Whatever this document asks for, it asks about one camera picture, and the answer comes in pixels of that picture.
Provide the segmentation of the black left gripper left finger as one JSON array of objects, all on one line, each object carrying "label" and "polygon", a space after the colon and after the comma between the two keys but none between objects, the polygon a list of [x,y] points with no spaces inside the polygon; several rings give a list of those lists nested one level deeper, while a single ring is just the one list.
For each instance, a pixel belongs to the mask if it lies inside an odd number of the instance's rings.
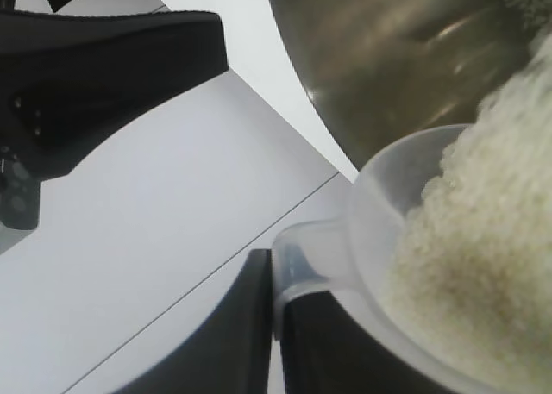
[{"label": "black left gripper left finger", "polygon": [[249,252],[199,328],[121,393],[265,393],[273,338],[273,264]]}]

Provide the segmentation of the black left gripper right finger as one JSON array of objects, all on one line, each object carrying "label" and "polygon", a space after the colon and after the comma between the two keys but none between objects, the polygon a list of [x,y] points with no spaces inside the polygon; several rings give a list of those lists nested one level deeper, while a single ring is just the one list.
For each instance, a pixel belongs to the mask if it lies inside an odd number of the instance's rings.
[{"label": "black left gripper right finger", "polygon": [[436,385],[369,336],[329,292],[285,307],[287,393],[435,393]]}]

